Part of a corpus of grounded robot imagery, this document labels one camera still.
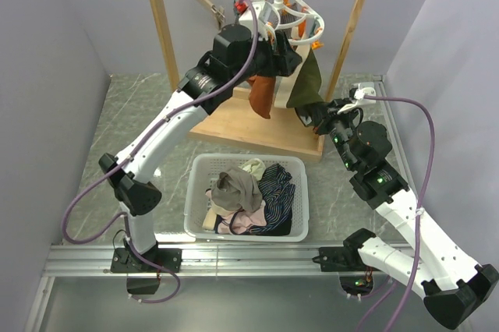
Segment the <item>olive green underwear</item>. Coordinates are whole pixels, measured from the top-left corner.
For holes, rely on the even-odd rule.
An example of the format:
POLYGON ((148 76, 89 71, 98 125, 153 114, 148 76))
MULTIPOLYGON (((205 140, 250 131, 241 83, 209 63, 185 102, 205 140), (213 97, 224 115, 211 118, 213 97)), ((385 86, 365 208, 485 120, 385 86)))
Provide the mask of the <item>olive green underwear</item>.
POLYGON ((320 68, 313 50, 309 50, 305 61, 295 79, 292 92, 286 102, 286 108, 300 108, 308 104, 323 102, 320 95, 322 78, 320 68))

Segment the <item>white round clip hanger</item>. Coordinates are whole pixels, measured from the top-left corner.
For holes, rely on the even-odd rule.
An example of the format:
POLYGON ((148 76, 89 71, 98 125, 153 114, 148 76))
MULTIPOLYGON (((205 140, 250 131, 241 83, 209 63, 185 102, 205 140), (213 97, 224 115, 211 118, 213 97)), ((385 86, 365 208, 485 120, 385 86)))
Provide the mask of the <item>white round clip hanger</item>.
POLYGON ((234 10, 237 22, 250 30, 257 15, 259 38, 273 47, 278 35, 284 35, 294 48, 324 46, 324 19, 303 0, 235 0, 234 10))

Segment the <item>beige underwear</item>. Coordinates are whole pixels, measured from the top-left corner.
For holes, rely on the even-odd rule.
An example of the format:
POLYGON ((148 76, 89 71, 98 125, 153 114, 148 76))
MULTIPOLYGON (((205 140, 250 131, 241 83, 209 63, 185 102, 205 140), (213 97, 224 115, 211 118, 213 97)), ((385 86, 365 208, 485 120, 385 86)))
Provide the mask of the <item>beige underwear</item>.
POLYGON ((230 167, 219 173, 211 189, 211 198, 215 204, 229 211, 242 208, 254 212, 263 201, 257 180, 237 167, 230 167))

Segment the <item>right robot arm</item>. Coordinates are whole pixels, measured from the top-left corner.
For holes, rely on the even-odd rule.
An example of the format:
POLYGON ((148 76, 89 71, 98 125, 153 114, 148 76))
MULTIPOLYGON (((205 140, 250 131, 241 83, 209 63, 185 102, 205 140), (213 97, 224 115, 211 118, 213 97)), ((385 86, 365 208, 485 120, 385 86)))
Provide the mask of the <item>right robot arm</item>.
POLYGON ((353 173, 355 194, 393 226, 413 248, 412 256, 362 228, 343 242, 346 265, 383 271, 414 292, 443 327, 459 327, 490 296, 498 283, 491 264, 466 254, 425 211, 421 192, 390 165, 392 145, 386 127, 366 121, 359 101, 318 102, 296 109, 305 126, 332 139, 345 168, 353 173))

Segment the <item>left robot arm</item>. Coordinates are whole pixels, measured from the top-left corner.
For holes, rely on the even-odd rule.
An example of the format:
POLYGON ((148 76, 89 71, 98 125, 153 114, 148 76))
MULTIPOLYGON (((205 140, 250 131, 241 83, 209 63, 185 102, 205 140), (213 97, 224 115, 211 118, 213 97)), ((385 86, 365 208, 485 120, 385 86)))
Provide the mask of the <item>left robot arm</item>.
POLYGON ((245 26, 225 26, 152 123, 120 154, 101 156, 101 170, 125 214, 124 245, 137 270, 148 271, 157 262, 153 210, 161 192, 151 178, 160 161, 240 83, 253 76, 290 76, 302 60, 282 30, 269 41, 245 26))

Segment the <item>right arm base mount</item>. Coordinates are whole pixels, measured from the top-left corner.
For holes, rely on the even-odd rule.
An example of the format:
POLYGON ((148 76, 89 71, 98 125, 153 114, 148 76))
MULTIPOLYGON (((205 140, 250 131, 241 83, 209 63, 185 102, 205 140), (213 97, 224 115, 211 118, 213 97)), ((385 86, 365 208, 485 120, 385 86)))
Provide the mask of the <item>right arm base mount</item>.
POLYGON ((320 267, 322 273, 337 273, 341 290, 348 297, 360 300, 373 297, 390 282, 389 276, 376 281, 376 270, 365 265, 353 249, 340 246, 320 247, 312 261, 320 267))

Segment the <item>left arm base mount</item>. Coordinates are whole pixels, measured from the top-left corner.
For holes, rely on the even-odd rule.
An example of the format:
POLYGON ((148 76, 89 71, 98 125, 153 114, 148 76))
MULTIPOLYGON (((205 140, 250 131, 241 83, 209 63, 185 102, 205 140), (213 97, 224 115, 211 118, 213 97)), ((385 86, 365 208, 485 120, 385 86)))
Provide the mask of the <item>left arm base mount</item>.
POLYGON ((182 263, 181 249, 153 248, 139 258, 130 247, 114 249, 110 272, 125 274, 126 290, 131 298, 144 303, 159 303, 175 297, 180 290, 180 279, 177 273, 182 263), (144 296, 153 296, 163 282, 163 275, 171 275, 175 281, 172 293, 161 299, 144 299, 144 296))

